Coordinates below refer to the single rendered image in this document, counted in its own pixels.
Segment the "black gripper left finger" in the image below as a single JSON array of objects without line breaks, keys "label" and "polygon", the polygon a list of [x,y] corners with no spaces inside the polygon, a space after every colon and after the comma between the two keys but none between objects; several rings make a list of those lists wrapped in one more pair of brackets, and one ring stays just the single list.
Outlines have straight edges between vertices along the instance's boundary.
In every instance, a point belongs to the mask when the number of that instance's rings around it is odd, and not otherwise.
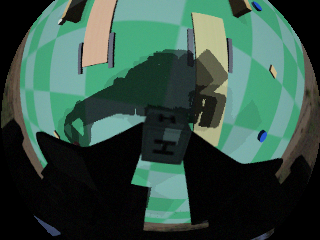
[{"label": "black gripper left finger", "polygon": [[143,123],[89,147],[68,143],[47,132],[37,132],[36,141],[47,163],[88,185],[109,217],[119,220],[143,148]]}]

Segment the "tan flat strip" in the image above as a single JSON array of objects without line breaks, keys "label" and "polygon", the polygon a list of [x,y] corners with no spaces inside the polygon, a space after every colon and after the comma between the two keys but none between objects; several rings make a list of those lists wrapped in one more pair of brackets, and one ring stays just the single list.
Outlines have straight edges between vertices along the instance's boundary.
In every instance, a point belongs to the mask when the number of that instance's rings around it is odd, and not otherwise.
[{"label": "tan flat strip", "polygon": [[117,0],[95,0],[88,17],[83,45],[83,65],[108,63],[109,33],[112,31],[113,15]]}]

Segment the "small white cube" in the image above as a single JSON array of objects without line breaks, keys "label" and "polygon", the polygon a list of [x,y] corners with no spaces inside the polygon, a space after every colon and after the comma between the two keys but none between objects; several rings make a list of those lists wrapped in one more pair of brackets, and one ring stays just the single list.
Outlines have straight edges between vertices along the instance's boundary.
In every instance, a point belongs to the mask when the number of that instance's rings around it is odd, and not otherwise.
[{"label": "small white cube", "polygon": [[63,25],[64,23],[65,23],[65,20],[60,19],[60,20],[59,20],[59,23],[57,23],[57,24]]}]

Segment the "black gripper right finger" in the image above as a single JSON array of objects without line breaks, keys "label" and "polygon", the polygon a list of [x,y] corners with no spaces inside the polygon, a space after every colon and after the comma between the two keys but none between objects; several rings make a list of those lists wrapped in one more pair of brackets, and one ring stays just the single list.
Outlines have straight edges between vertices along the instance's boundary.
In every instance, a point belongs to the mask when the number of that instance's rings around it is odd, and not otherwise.
[{"label": "black gripper right finger", "polygon": [[283,165],[279,157],[261,163],[239,163],[193,131],[183,161],[191,225],[208,223],[209,216],[231,203],[247,185],[276,175]]}]

